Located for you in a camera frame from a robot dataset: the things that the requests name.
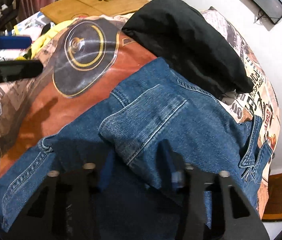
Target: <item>jeans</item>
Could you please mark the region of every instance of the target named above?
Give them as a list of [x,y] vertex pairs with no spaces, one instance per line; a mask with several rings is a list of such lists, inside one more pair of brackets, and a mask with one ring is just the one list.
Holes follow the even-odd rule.
[[[157,153],[158,144],[163,139],[168,139],[173,150],[186,162],[204,171],[227,170],[256,207],[262,171],[272,153],[267,143],[261,148],[257,145],[261,124],[258,116],[249,122],[236,123],[211,94],[169,69],[162,58],[153,60],[122,81],[109,98],[57,134],[41,139],[7,171],[0,179],[0,230],[9,230],[49,171],[78,169],[114,148],[129,169],[120,166],[121,170],[127,169],[124,176],[119,172],[111,179],[109,187],[94,197],[97,215],[102,220],[99,221],[101,235],[102,232],[112,232],[113,238],[107,239],[119,239],[115,236],[123,236],[126,231],[120,230],[128,229],[131,224],[145,228],[148,221],[152,221],[148,220],[147,212],[142,212],[134,221],[136,215],[126,211],[141,208],[165,221],[160,225],[167,235],[159,234],[153,226],[152,232],[145,230],[146,237],[135,234],[136,239],[154,239],[159,235],[161,238],[157,239],[174,239],[181,199],[160,193],[165,178],[157,169],[160,164]],[[116,189],[113,186],[116,183],[124,189]],[[164,205],[167,210],[176,208],[172,217],[164,218],[160,216],[162,211],[151,208],[156,201],[151,204],[148,198],[156,197],[165,199],[163,204],[174,203]],[[111,201],[103,203],[102,199]],[[206,194],[209,222],[210,203],[209,194]],[[113,220],[106,219],[107,213]],[[167,220],[174,227],[170,225],[168,228]],[[125,224],[116,227],[118,221]]]

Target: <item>denim garment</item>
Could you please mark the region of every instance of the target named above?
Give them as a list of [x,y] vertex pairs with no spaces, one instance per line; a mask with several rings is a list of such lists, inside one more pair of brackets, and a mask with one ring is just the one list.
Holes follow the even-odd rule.
[[[0,230],[9,230],[48,171],[65,172],[80,168],[87,162],[96,162],[96,156],[112,151],[113,145],[130,170],[124,175],[120,172],[116,174],[109,188],[94,196],[98,217],[104,218],[99,221],[101,235],[104,235],[102,232],[110,232],[110,227],[113,230],[124,226],[130,228],[135,214],[130,213],[129,217],[129,212],[121,210],[133,209],[134,205],[134,209],[142,207],[148,213],[153,212],[153,217],[160,216],[158,210],[150,209],[152,204],[145,205],[148,191],[160,189],[164,179],[157,169],[157,163],[160,163],[158,143],[163,139],[168,139],[173,150],[180,153],[186,162],[204,171],[229,171],[256,207],[262,171],[272,153],[267,143],[261,149],[257,146],[261,123],[261,118],[255,116],[251,122],[237,124],[211,94],[186,81],[170,70],[162,58],[158,58],[122,81],[109,98],[86,111],[59,133],[41,139],[9,169],[0,179]],[[132,183],[133,173],[154,188],[146,187],[143,182]],[[125,189],[122,189],[123,192],[131,189],[130,196],[127,193],[119,195],[113,186],[116,183]],[[158,199],[165,198],[159,191],[153,194]],[[206,207],[210,221],[208,196]],[[113,220],[105,219],[109,210]],[[144,224],[137,227],[147,226],[148,213],[140,214],[138,223],[144,221]],[[163,225],[163,228],[172,230],[163,239],[174,239],[177,213],[171,217],[171,225],[167,223],[172,228]],[[117,220],[126,221],[126,224],[115,227]],[[151,231],[146,230],[147,235],[138,234],[135,238],[162,239],[157,238],[160,234],[155,232],[155,228],[152,236],[149,235]],[[113,235],[124,234],[120,231]],[[104,239],[119,239],[105,235]]]

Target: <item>black garment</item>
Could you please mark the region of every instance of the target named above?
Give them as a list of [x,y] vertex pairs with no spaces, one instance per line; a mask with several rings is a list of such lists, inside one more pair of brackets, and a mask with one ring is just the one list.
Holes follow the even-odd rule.
[[181,0],[149,2],[122,31],[218,99],[234,90],[252,92],[253,82],[234,49],[196,9]]

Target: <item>cluttered pile of items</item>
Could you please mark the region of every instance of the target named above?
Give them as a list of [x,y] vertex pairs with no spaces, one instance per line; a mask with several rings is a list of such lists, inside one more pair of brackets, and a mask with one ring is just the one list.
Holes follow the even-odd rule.
[[278,103],[218,11],[58,0],[13,33],[0,36],[2,239],[268,239]]

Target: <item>black fabric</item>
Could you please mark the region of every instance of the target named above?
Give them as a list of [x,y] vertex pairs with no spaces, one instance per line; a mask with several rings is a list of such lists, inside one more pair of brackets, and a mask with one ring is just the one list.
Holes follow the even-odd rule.
[[196,9],[181,0],[152,0],[122,31],[218,99],[234,90],[252,92],[253,82],[234,49]]

